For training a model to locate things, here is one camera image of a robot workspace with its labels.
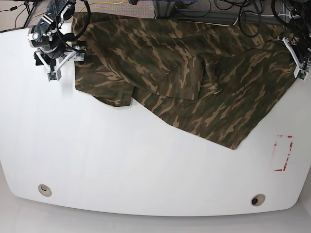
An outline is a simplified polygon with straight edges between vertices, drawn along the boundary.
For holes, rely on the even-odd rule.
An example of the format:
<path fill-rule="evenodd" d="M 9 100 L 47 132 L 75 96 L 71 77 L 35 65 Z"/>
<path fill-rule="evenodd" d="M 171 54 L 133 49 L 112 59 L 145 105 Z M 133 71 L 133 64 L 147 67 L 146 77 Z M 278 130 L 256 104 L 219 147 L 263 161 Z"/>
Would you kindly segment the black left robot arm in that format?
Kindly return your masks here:
<path fill-rule="evenodd" d="M 290 0 L 292 10 L 290 22 L 282 20 L 275 9 L 276 2 L 271 1 L 271 11 L 275 19 L 293 33 L 292 38 L 282 41 L 296 64 L 294 76 L 302 80 L 311 73 L 311 2 L 309 0 Z"/>

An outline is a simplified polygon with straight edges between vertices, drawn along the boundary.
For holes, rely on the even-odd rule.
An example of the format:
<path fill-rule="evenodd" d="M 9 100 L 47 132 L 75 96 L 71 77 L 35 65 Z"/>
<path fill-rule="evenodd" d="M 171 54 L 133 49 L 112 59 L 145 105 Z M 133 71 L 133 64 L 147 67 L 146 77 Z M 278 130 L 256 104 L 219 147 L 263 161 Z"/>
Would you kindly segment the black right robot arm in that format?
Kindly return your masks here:
<path fill-rule="evenodd" d="M 83 3 L 87 9 L 86 23 L 77 35 L 60 32 L 61 26 L 75 12 L 76 1 L 74 0 L 52 0 L 45 14 L 28 32 L 28 42 L 36 49 L 35 65 L 45 67 L 49 81 L 61 78 L 61 67 L 69 60 L 72 59 L 79 64 L 84 63 L 86 42 L 78 39 L 90 23 L 91 10 L 87 0 Z"/>

